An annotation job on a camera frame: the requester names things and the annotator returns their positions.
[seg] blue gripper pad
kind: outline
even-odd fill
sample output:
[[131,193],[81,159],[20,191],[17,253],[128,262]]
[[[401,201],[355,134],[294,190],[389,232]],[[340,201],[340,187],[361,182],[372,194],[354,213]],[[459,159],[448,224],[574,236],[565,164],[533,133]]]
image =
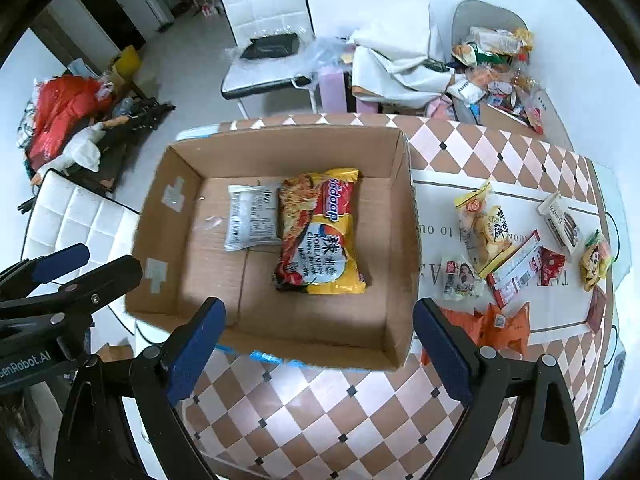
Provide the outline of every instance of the blue gripper pad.
[[175,406],[179,400],[186,399],[191,395],[207,360],[209,360],[222,331],[225,329],[225,304],[218,298],[211,299],[214,301],[208,310],[206,309],[207,305],[204,304],[193,319],[181,327],[191,332],[191,336],[168,370],[169,381],[166,396],[171,406]]
[[79,269],[89,261],[89,249],[84,244],[75,244],[37,260],[31,273],[33,283],[50,283],[72,270]]
[[430,298],[427,298],[414,305],[415,333],[433,362],[433,367],[440,376],[449,397],[459,400],[466,408],[473,401],[469,384],[469,366],[449,334],[424,304],[426,301],[433,303]]

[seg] cardboard box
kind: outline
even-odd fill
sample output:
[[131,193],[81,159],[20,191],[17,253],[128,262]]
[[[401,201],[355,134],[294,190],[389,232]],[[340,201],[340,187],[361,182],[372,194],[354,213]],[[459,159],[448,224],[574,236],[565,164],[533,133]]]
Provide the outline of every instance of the cardboard box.
[[100,356],[103,363],[133,359],[133,349],[131,345],[111,346],[109,343],[105,343],[96,353]]
[[533,95],[534,106],[540,110],[540,121],[545,131],[541,136],[533,128],[529,128],[527,123],[516,119],[507,112],[489,106],[486,102],[480,103],[480,121],[482,126],[493,130],[503,130],[512,134],[520,134],[533,139],[546,140],[556,146],[561,146],[566,150],[573,150],[569,135],[560,120],[558,112],[551,103],[545,90],[538,90]]
[[[354,194],[356,259],[363,294],[276,291],[277,246],[225,253],[229,184],[281,182],[305,172],[360,170]],[[210,217],[217,228],[205,229]],[[219,343],[306,364],[392,370],[412,341],[420,240],[407,141],[368,126],[274,126],[175,142],[140,215],[133,247],[144,278],[126,310],[167,331],[209,296],[226,306]]]

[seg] packing tape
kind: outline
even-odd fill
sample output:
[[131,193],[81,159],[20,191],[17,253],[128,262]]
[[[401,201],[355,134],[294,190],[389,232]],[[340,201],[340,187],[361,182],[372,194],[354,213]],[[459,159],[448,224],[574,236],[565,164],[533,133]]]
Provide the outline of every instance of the packing tape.
[[175,183],[164,188],[164,194],[162,195],[162,203],[179,213],[182,211],[184,205],[184,195],[182,194],[182,186],[184,185],[184,179],[181,176],[175,177]]
[[160,294],[160,285],[166,281],[166,268],[167,262],[160,260],[154,260],[153,258],[146,259],[145,266],[145,278],[151,280],[151,293]]

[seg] red snack package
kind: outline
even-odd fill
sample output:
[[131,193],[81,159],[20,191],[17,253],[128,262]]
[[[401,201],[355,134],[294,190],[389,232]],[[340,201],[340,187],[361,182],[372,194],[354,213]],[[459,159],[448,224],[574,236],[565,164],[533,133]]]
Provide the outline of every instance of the red snack package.
[[492,346],[496,350],[510,348],[523,357],[529,345],[529,302],[518,313],[507,318],[500,308],[489,303],[484,314],[479,346]]
[[[441,308],[440,311],[452,325],[463,328],[466,334],[471,338],[471,341],[473,341],[476,346],[478,345],[480,341],[480,333],[482,331],[482,314],[480,314],[479,312],[468,314],[466,312],[449,310],[448,308]],[[429,362],[429,356],[427,355],[426,350],[423,348],[422,354],[420,356],[420,364],[422,366],[426,366],[429,364]]]
[[550,251],[546,247],[542,247],[542,272],[540,272],[541,285],[548,285],[560,275],[560,271],[564,267],[566,256]]

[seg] checkered tablecloth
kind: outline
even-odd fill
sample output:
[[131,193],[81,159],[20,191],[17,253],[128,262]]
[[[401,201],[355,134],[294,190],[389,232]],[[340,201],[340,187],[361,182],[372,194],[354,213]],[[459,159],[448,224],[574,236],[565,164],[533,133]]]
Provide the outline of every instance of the checkered tablecloth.
[[[219,132],[279,124],[400,128],[415,169],[445,171],[543,189],[595,204],[586,160],[529,139],[451,121],[383,114],[309,114],[220,124]],[[564,374],[578,424],[596,375],[601,329],[529,347],[552,354]],[[185,426],[207,456],[266,478],[420,478],[462,414],[420,343],[396,372],[349,372],[268,364],[215,351],[193,395]],[[515,399],[505,399],[474,478],[488,475],[506,436]]]

